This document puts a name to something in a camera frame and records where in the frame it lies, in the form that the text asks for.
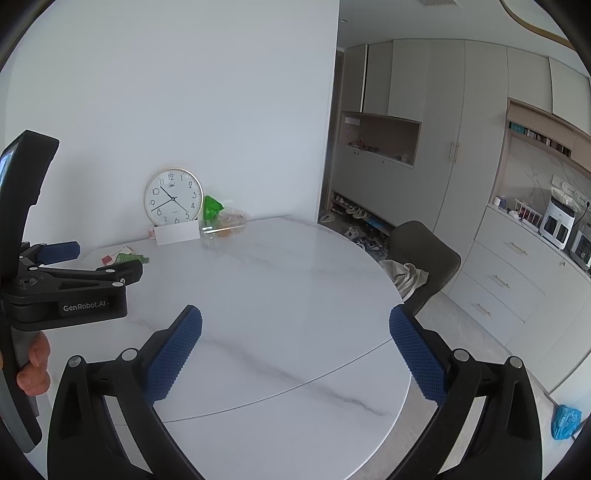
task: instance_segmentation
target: white wall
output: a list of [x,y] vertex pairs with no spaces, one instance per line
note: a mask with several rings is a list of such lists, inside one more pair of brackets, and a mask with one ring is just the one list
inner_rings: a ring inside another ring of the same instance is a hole
[[4,145],[24,129],[61,142],[25,240],[87,251],[144,238],[144,188],[166,166],[255,218],[315,220],[338,11],[339,0],[57,0],[0,74]]

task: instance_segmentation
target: plastic bag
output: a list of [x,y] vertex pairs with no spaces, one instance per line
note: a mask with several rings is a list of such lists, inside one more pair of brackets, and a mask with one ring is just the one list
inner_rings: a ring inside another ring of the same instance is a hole
[[214,220],[223,210],[223,205],[215,198],[206,195],[203,199],[203,220]]
[[581,411],[560,405],[552,420],[552,438],[554,440],[566,440],[581,423]]

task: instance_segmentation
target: dish rack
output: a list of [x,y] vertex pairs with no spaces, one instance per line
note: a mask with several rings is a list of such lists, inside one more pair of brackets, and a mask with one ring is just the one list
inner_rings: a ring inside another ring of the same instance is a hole
[[515,200],[515,211],[524,225],[530,227],[532,230],[540,228],[544,215],[539,214],[526,203],[520,202],[519,200]]

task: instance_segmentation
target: cloth on chair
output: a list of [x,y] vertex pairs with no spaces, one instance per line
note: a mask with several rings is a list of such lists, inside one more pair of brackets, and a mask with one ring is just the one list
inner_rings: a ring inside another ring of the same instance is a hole
[[412,263],[402,265],[394,260],[382,260],[379,264],[394,282],[402,301],[407,301],[417,288],[427,283],[429,277],[428,272]]

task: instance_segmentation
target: cabinet handle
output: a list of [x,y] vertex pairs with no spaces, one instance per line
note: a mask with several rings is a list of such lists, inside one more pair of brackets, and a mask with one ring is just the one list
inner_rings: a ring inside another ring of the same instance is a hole
[[450,161],[450,162],[452,161],[453,147],[454,147],[454,145],[455,145],[455,144],[456,144],[456,143],[455,143],[454,141],[452,141],[452,147],[451,147],[451,149],[450,149],[450,151],[449,151],[449,161]]
[[478,308],[480,308],[484,313],[486,313],[489,317],[491,316],[491,313],[489,311],[485,310],[482,305],[480,305],[479,303],[477,303],[476,306]]
[[456,156],[455,156],[455,158],[453,160],[454,163],[457,163],[457,156],[458,156],[459,153],[460,153],[460,142],[458,142],[457,145],[456,145]]
[[524,255],[527,255],[527,252],[525,250],[523,250],[522,248],[518,247],[517,245],[515,245],[513,242],[509,243],[512,247],[515,247],[517,250],[519,250],[521,253],[523,253]]
[[499,283],[502,283],[502,284],[503,284],[505,287],[507,287],[507,288],[511,288],[511,286],[510,286],[510,285],[509,285],[507,282],[505,282],[505,281],[502,281],[502,280],[501,280],[501,279],[500,279],[500,278],[499,278],[497,275],[493,275],[493,276],[495,277],[495,279],[496,279],[496,280],[497,280]]

